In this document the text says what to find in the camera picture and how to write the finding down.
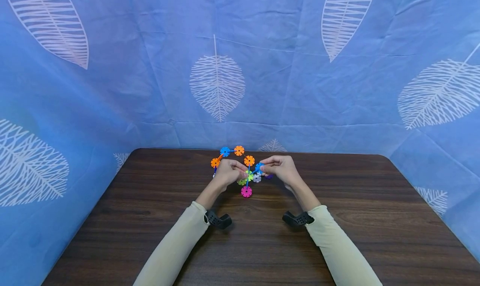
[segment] left hand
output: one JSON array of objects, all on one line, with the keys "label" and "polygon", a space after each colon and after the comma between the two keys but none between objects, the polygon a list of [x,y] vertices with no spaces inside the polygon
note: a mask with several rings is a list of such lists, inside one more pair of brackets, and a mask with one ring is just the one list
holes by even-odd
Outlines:
[{"label": "left hand", "polygon": [[221,192],[224,192],[231,183],[247,178],[246,170],[248,168],[237,160],[222,159],[209,185],[218,187]]}]

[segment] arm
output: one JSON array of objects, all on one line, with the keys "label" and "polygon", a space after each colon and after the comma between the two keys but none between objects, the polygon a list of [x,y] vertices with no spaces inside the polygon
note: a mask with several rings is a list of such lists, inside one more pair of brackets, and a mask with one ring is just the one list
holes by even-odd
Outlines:
[{"label": "arm", "polygon": [[265,163],[260,169],[284,181],[285,187],[293,192],[302,209],[315,220],[307,225],[307,231],[322,251],[335,284],[381,286],[370,264],[300,177],[292,157],[272,156],[260,162]]},{"label": "arm", "polygon": [[133,286],[173,285],[188,255],[209,226],[203,219],[206,210],[212,207],[229,184],[237,179],[246,178],[245,170],[247,167],[235,160],[221,161],[215,178],[183,212],[177,223],[158,244],[143,265]]}]

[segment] blue snowflake piece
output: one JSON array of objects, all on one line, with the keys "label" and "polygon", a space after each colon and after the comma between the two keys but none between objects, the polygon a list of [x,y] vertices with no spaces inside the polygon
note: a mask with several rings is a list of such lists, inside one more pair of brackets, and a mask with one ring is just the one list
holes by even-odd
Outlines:
[{"label": "blue snowflake piece", "polygon": [[262,163],[262,162],[259,162],[259,163],[257,163],[257,165],[255,165],[255,171],[258,172],[260,175],[263,173],[260,170],[260,166],[263,166],[263,165],[265,165],[265,163]]},{"label": "blue snowflake piece", "polygon": [[220,153],[223,154],[224,157],[228,157],[230,155],[230,149],[227,147],[222,147],[220,149]]}]

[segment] orange snowflake piece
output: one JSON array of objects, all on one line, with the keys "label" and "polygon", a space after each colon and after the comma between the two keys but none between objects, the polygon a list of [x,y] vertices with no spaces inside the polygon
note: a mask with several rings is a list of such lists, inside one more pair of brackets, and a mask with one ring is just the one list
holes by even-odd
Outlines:
[{"label": "orange snowflake piece", "polygon": [[246,156],[245,159],[243,160],[246,166],[252,166],[255,163],[255,158],[253,156]]},{"label": "orange snowflake piece", "polygon": [[242,156],[243,153],[245,153],[245,149],[241,145],[237,145],[233,150],[235,151],[234,153],[237,156]]},{"label": "orange snowflake piece", "polygon": [[212,161],[210,162],[210,165],[213,168],[218,167],[220,165],[220,160],[218,160],[218,158],[213,158]]}]

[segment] hand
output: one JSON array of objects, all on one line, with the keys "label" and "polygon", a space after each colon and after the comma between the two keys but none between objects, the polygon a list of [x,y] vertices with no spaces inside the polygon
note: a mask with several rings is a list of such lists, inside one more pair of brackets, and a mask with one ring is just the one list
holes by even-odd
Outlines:
[{"label": "hand", "polygon": [[277,175],[285,183],[285,188],[293,192],[304,211],[312,210],[321,205],[315,194],[300,177],[292,157],[271,156],[260,162],[265,163],[265,166],[260,166],[260,170],[267,175]]},{"label": "hand", "polygon": [[247,178],[246,170],[248,170],[247,167],[236,160],[222,159],[215,177],[195,201],[209,210],[228,185],[239,179]]},{"label": "hand", "polygon": [[285,183],[285,187],[291,191],[291,187],[296,187],[300,184],[304,184],[302,178],[297,172],[295,163],[290,156],[271,156],[267,159],[260,161],[265,163],[265,166],[261,166],[260,170],[266,175],[274,174]]},{"label": "hand", "polygon": [[246,170],[248,168],[237,160],[222,159],[209,185],[217,186],[223,192],[231,183],[247,178]]}]

